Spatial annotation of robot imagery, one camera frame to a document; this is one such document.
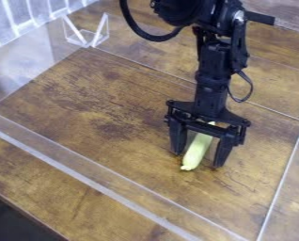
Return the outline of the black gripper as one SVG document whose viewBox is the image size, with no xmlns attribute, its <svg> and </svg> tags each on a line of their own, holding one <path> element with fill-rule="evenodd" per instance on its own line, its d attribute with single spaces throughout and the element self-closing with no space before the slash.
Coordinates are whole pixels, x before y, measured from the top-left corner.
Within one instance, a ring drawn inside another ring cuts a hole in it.
<svg viewBox="0 0 299 241">
<path fill-rule="evenodd" d="M 170 151 L 180 155 L 186 131 L 216 137 L 217 143 L 213 167 L 224 165 L 225 159 L 237 146 L 245 141 L 245 129 L 250 122 L 233 114 L 225 107 L 229 79 L 198 78 L 192 102 L 169 100 L 164 121 L 169 128 Z"/>
</svg>

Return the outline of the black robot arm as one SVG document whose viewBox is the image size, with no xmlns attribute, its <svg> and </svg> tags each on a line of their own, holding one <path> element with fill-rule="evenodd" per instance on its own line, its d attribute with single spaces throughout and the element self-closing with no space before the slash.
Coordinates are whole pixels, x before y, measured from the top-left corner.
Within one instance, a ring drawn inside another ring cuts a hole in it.
<svg viewBox="0 0 299 241">
<path fill-rule="evenodd" d="M 190 102 L 169 100 L 165 121 L 172 152 L 184 149 L 186 132 L 218 139 L 213 166 L 221 167 L 232 148 L 245 141 L 249 120 L 229 112 L 230 76 L 242 75 L 245 49 L 245 9 L 240 0 L 150 0 L 150 8 L 176 30 L 190 26 L 196 36 L 198 69 Z"/>
</svg>

